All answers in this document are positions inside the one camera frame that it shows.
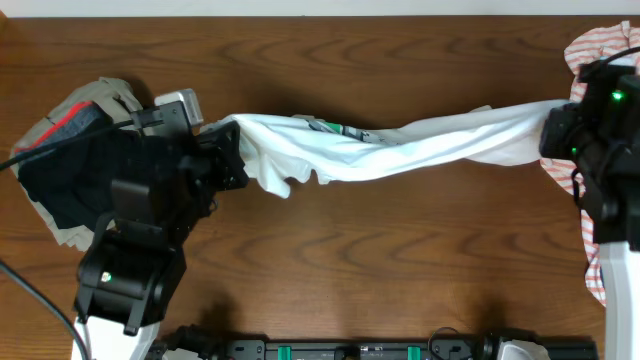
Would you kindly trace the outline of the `white t-shirt green logo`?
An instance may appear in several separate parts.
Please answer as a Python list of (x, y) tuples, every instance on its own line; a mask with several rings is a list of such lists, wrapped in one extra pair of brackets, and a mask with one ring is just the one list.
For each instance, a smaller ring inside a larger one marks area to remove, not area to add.
[(289, 179), (319, 184), (362, 182), (468, 159), (516, 166), (540, 159), (547, 100), (414, 121), (400, 128), (366, 130), (313, 116), (232, 114), (209, 124), (240, 127), (240, 155), (246, 174), (268, 193), (291, 194)]

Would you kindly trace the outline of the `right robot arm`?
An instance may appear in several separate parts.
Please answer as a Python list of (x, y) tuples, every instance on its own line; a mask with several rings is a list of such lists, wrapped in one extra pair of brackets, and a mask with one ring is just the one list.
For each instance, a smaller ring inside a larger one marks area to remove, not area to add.
[(573, 199), (593, 222), (606, 294), (605, 356), (639, 356), (639, 76), (632, 47), (579, 68), (584, 97), (549, 112), (542, 157), (574, 163)]

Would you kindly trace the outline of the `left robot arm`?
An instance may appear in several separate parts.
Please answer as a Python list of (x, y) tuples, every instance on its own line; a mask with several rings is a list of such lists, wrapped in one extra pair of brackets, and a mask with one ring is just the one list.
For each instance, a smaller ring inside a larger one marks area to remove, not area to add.
[(110, 184), (113, 209), (78, 266), (75, 359), (146, 358), (186, 271), (186, 239), (216, 211), (218, 192), (248, 183), (236, 121), (195, 134), (202, 117), (181, 101), (131, 118), (133, 143)]

